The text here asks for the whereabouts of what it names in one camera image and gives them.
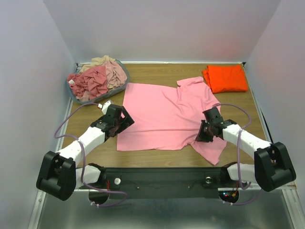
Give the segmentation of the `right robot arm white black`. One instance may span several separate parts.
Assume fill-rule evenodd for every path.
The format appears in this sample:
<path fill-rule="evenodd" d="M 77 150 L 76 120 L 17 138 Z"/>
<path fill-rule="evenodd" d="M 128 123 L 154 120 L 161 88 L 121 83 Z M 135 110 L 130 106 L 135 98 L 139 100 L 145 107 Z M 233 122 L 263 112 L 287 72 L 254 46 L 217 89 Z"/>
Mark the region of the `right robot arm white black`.
<path fill-rule="evenodd" d="M 227 166 L 219 175 L 222 185 L 230 186 L 235 181 L 256 183 L 270 192 L 296 180 L 296 172 L 286 146 L 281 142 L 271 143 L 262 140 L 244 130 L 231 119 L 224 120 L 217 106 L 203 112 L 205 119 L 196 140 L 212 142 L 217 137 L 234 144 L 237 151 L 243 150 L 254 164 L 242 164 L 239 161 Z"/>

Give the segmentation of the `light pink t shirt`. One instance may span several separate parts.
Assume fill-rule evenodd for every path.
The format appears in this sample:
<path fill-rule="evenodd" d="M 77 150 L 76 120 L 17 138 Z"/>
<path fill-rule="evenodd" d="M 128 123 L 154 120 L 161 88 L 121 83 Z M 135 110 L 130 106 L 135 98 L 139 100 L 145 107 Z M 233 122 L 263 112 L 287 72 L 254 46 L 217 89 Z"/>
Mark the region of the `light pink t shirt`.
<path fill-rule="evenodd" d="M 123 106 L 134 124 L 118 134 L 118 151 L 180 150 L 187 145 L 216 165 L 226 142 L 198 142 L 203 112 L 218 104 L 202 77 L 177 81 L 177 87 L 129 83 Z"/>

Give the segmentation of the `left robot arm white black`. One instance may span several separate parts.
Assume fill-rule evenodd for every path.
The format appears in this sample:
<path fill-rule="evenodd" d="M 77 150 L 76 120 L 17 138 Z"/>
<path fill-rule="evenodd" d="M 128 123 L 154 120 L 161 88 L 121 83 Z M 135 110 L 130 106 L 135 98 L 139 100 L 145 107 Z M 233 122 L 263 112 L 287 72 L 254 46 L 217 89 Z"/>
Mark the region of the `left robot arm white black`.
<path fill-rule="evenodd" d="M 81 186 L 108 195 L 128 197 L 123 191 L 110 190 L 110 183 L 102 173 L 103 167 L 96 164 L 83 164 L 80 169 L 76 167 L 80 162 L 85 163 L 86 156 L 92 150 L 134 124 L 124 106 L 108 101 L 97 104 L 97 108 L 103 115 L 92 122 L 80 137 L 73 136 L 74 141 L 67 147 L 44 155 L 36 181 L 37 189 L 63 201 Z"/>

